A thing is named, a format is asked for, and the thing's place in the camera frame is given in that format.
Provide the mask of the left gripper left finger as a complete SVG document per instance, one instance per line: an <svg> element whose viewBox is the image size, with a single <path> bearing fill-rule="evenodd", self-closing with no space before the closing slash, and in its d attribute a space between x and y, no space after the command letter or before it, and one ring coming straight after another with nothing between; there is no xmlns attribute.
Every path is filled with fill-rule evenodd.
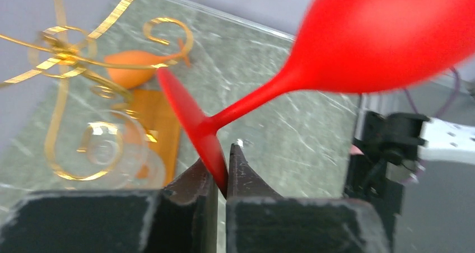
<svg viewBox="0 0 475 253"><path fill-rule="evenodd" d="M36 191L1 227L1 251L215 252L217 196L201 161L162 189Z"/></svg>

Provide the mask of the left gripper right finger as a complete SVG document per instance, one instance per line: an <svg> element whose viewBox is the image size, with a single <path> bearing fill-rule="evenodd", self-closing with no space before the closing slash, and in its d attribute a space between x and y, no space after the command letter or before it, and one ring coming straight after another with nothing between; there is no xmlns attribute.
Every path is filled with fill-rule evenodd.
<svg viewBox="0 0 475 253"><path fill-rule="evenodd" d="M279 195L230 148L227 252L389 252L375 208L360 199Z"/></svg>

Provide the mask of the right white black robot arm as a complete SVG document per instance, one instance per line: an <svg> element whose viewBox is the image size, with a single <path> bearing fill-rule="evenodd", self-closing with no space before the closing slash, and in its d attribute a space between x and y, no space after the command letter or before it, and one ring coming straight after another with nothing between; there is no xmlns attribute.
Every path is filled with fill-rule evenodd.
<svg viewBox="0 0 475 253"><path fill-rule="evenodd" d="M474 163L474 127L430 118L422 114L374 111L363 115L358 149L348 165L343 194L371 203L380 216L386 236L394 240L396 217L402 210L403 183L386 176L388 164L417 162L410 179L422 170L422 161Z"/></svg>

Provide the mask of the red plastic wine glass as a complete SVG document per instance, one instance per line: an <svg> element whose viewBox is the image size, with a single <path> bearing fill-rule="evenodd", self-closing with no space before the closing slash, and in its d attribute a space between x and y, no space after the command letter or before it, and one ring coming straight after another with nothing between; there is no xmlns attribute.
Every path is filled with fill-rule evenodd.
<svg viewBox="0 0 475 253"><path fill-rule="evenodd" d="M281 70L205 115L168 68L157 78L222 194L229 173L217 132L285 93L372 93L407 87L474 53L474 0L313 0Z"/></svg>

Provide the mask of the clear patterned wine glass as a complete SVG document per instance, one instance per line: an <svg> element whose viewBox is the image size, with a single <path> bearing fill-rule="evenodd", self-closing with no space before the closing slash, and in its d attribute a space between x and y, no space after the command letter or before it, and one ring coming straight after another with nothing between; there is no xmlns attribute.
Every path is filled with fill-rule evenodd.
<svg viewBox="0 0 475 253"><path fill-rule="evenodd" d="M115 110L89 114L77 148L81 176L98 173L89 181L77 181L79 189L159 189L165 182L165 165L149 148L144 128L131 116Z"/></svg>

